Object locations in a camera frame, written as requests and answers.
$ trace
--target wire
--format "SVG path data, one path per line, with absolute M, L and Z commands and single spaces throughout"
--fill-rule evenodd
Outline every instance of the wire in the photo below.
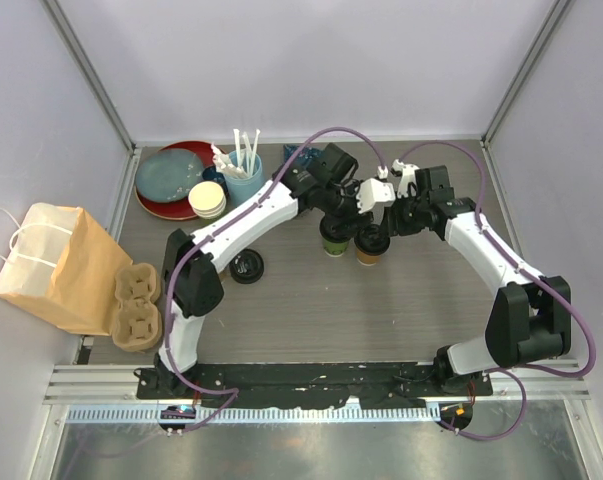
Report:
M 485 198 L 486 174 L 485 174 L 485 169 L 483 168 L 483 165 L 481 164 L 481 161 L 477 158 L 477 156 L 473 152 L 471 152 L 469 149 L 465 148 L 464 146 L 458 145 L 458 144 L 452 143 L 452 142 L 446 142 L 443 140 L 433 140 L 433 141 L 429 141 L 429 142 L 420 143 L 420 144 L 412 147 L 411 149 L 409 149 L 407 152 L 405 152 L 401 156 L 400 161 L 404 161 L 409 155 L 411 155 L 415 151 L 419 150 L 420 148 L 428 146 L 428 145 L 446 145 L 448 147 L 454 148 L 454 149 L 459 150 L 460 152 L 464 153 L 467 157 L 470 158 L 470 160 L 472 160 L 474 162 L 474 165 L 477 167 L 477 170 L 479 170 L 479 175 L 481 177 L 481 188 L 479 189 L 479 197 L 477 199 L 477 204 L 476 204 L 477 206 L 474 211 L 474 218 L 477 222 L 477 226 L 479 227 L 479 229 L 482 229 L 483 222 L 481 220 L 481 208 L 483 207 L 483 201 Z M 590 330 L 590 327 L 588 326 L 585 319 L 576 310 L 576 308 L 574 308 L 574 306 L 572 306 L 572 304 L 570 302 L 568 302 L 565 298 L 563 298 L 555 289 L 553 289 L 546 283 L 542 282 L 538 277 L 536 277 L 535 275 L 532 275 L 525 268 L 519 267 L 519 263 L 514 258 L 512 258 L 512 256 L 501 246 L 501 244 L 490 233 L 490 231 L 488 229 L 483 230 L 483 235 L 485 236 L 485 238 L 488 239 L 488 242 L 490 242 L 490 244 L 499 252 L 499 254 L 511 266 L 513 266 L 519 270 L 521 275 L 523 275 L 525 278 L 527 278 L 528 280 L 533 282 L 536 286 L 538 286 L 541 290 L 543 290 L 548 295 L 550 295 L 552 298 L 554 298 L 557 302 L 559 302 L 559 304 L 563 308 L 565 308 L 570 313 L 570 315 L 577 322 L 577 325 L 579 325 L 579 328 L 581 328 L 581 331 L 583 332 L 586 343 L 588 345 L 588 361 L 586 362 L 585 366 L 582 369 L 580 369 L 576 372 L 564 372 L 561 370 L 556 370 L 554 368 L 545 367 L 543 365 L 524 364 L 524 365 L 520 365 L 520 367 L 531 368 L 533 370 L 541 370 L 543 372 L 551 373 L 553 375 L 557 375 L 559 377 L 564 377 L 564 378 L 579 378 L 579 377 L 583 377 L 583 376 L 587 375 L 588 373 L 590 373 L 592 371 L 592 369 L 594 368 L 594 364 L 596 363 L 597 349 L 596 349 L 596 345 L 594 343 L 594 336 L 592 335 L 592 331 Z
M 512 373 L 508 370 L 504 370 L 503 368 L 492 368 L 490 370 L 486 370 L 486 372 L 487 373 L 493 373 L 493 372 L 503 373 L 504 375 L 507 375 L 512 380 L 514 380 L 517 383 L 517 385 L 519 386 L 519 388 L 521 389 L 521 410 L 519 411 L 519 416 L 514 421 L 512 426 L 510 428 L 508 428 L 505 432 L 500 433 L 498 435 L 477 435 L 476 433 L 464 432 L 463 430 L 454 428 L 454 417 L 452 418 L 452 422 L 450 422 L 450 423 L 447 423 L 443 420 L 441 420 L 441 422 L 440 422 L 441 425 L 443 425 L 445 428 L 447 428 L 451 432 L 454 432 L 456 435 L 461 435 L 462 437 L 470 438 L 472 440 L 479 440 L 481 442 L 488 442 L 491 440 L 500 440 L 500 439 L 510 435 L 512 432 L 514 432 L 519 427 L 519 425 L 521 425 L 521 422 L 523 421 L 523 417 L 525 417 L 525 411 L 528 407 L 528 396 L 525 392 L 525 387 L 523 386 L 523 383 L 521 382 L 519 377 L 517 377 L 514 373 Z
M 201 422 L 187 427 L 183 431 L 184 433 L 191 432 L 192 430 L 196 430 L 197 428 L 200 428 L 200 427 L 206 425 L 207 423 L 209 423 L 211 420 L 213 420 L 217 415 L 219 415 L 224 409 L 226 409 L 236 399 L 237 395 L 239 394 L 239 390 L 237 388 L 229 388 L 229 389 L 224 389 L 224 390 L 209 390 L 207 388 L 202 388 L 202 387 L 190 382 L 179 371 L 179 369 L 176 365 L 176 361 L 174 360 L 174 356 L 172 354 L 172 349 L 170 346 L 170 336 L 171 336 L 170 334 L 172 333 L 172 328 L 174 327 L 174 316 L 172 314 L 171 307 L 172 307 L 172 299 L 174 298 L 174 289 L 176 286 L 177 278 L 179 277 L 179 273 L 181 272 L 181 270 L 183 269 L 185 264 L 198 251 L 200 251 L 203 246 L 205 246 L 206 244 L 208 244 L 210 242 L 213 242 L 215 237 L 217 237 L 218 235 L 223 233 L 225 230 L 227 230 L 231 226 L 235 225 L 237 222 L 241 221 L 245 217 L 247 217 L 250 213 L 252 213 L 257 208 L 261 207 L 262 203 L 270 196 L 270 194 L 274 191 L 276 186 L 279 184 L 279 182 L 283 178 L 283 175 L 288 170 L 288 168 L 290 168 L 290 166 L 297 159 L 299 154 L 301 152 L 303 152 L 303 149 L 305 149 L 308 145 L 310 145 L 310 143 L 312 143 L 317 138 L 319 138 L 327 133 L 331 133 L 331 132 L 344 132 L 344 133 L 348 133 L 350 135 L 354 135 L 355 137 L 359 137 L 361 140 L 363 140 L 368 145 L 370 145 L 372 150 L 374 150 L 374 152 L 376 153 L 376 155 L 379 159 L 379 164 L 381 165 L 381 167 L 382 168 L 386 167 L 385 158 L 383 157 L 383 154 L 379 150 L 378 146 L 376 144 L 374 144 L 374 142 L 372 142 L 365 135 L 357 132 L 356 130 L 353 130 L 351 128 L 346 128 L 346 127 L 331 127 L 331 128 L 326 128 L 324 130 L 321 130 L 321 131 L 315 133 L 314 135 L 312 135 L 310 138 L 308 138 L 303 144 L 301 144 L 294 151 L 294 153 L 283 164 L 283 166 L 277 173 L 277 175 L 275 176 L 274 180 L 272 181 L 272 184 L 270 185 L 270 187 L 265 191 L 265 193 L 258 200 L 255 201 L 255 203 L 250 205 L 244 212 L 237 215 L 235 218 L 233 218 L 232 220 L 230 220 L 229 222 L 225 223 L 224 225 L 219 227 L 217 230 L 212 232 L 212 235 L 208 235 L 203 240 L 201 240 L 199 243 L 194 245 L 183 257 L 181 257 L 179 262 L 177 262 L 176 266 L 174 267 L 174 271 L 172 272 L 172 275 L 170 276 L 170 280 L 168 282 L 168 288 L 167 288 L 167 292 L 166 292 L 165 316 L 164 316 L 164 318 L 165 318 L 164 346 L 165 346 L 165 351 L 166 351 L 166 355 L 168 357 L 168 363 L 170 364 L 171 370 L 177 376 L 177 378 L 179 380 L 181 380 L 181 382 L 184 385 L 193 389 L 194 391 L 198 391 L 200 393 L 205 393 L 208 395 L 228 395 L 228 394 L 230 395 L 228 400 L 223 405 L 221 405 L 221 407 L 219 407 L 214 413 L 212 413 L 209 417 L 202 420 Z

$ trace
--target green cup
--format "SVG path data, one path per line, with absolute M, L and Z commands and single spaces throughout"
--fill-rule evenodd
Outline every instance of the green cup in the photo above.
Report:
M 327 232 L 323 220 L 319 223 L 319 233 L 323 239 L 323 250 L 331 257 L 340 257 L 348 249 L 349 238 L 339 238 Z

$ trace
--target white backdrop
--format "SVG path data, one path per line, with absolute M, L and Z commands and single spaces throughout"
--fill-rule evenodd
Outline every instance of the white backdrop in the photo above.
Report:
M 587 377 L 603 417 L 603 0 L 577 1 L 494 142 L 524 250 L 571 285 L 595 335 Z M 573 353 L 586 356 L 574 325 Z
M 479 135 L 552 0 L 61 0 L 137 141 Z
M 81 205 L 107 224 L 126 152 L 40 2 L 0 2 L 0 206 Z M 0 214 L 0 251 L 14 231 Z M 22 480 L 55 363 L 77 337 L 0 299 L 0 479 Z

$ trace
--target red plate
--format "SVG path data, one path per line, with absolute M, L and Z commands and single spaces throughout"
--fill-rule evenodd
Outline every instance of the red plate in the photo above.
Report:
M 192 153 L 196 154 L 203 162 L 204 167 L 211 167 L 214 165 L 212 161 L 212 157 L 214 156 L 212 153 L 212 145 L 207 142 L 179 142 L 174 143 L 172 145 L 168 145 L 161 150 L 169 150 L 171 148 L 182 148 L 184 150 L 189 150 Z M 172 203 L 157 203 L 152 202 L 139 194 L 135 187 L 134 194 L 139 200 L 139 203 L 148 213 L 154 215 L 155 217 L 163 218 L 164 220 L 192 220 L 197 218 L 197 214 L 194 213 L 192 207 L 190 207 L 190 202 L 188 202 L 188 197 L 185 197 L 181 200 Z

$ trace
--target gray wood surface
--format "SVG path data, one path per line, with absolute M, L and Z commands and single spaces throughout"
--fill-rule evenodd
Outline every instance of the gray wood surface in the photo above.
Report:
M 461 142 L 482 159 L 477 141 Z M 412 144 L 383 142 L 389 162 Z M 373 152 L 363 143 L 341 147 L 361 164 L 358 178 L 372 176 Z M 233 150 L 228 146 L 226 151 Z M 156 151 L 145 149 L 143 158 Z M 261 145 L 266 169 L 281 164 L 282 145 Z M 479 176 L 460 152 L 431 146 L 410 159 L 420 167 L 444 164 L 457 196 L 476 199 Z M 492 183 L 484 212 L 508 239 Z M 296 218 L 258 239 L 252 248 L 264 257 L 266 272 L 253 285 L 225 280 L 225 299 L 208 315 L 199 341 L 203 362 L 345 362 L 431 360 L 443 346 L 483 331 L 492 306 L 486 286 L 472 267 L 436 234 L 393 238 L 374 267 L 355 258 L 351 243 L 341 258 L 322 250 L 321 212 Z M 176 228 L 196 229 L 197 221 L 152 217 L 133 198 L 120 243 L 135 262 L 158 269 L 165 242 Z M 109 338 L 95 339 L 90 363 L 150 363 L 152 354 L 125 353 Z

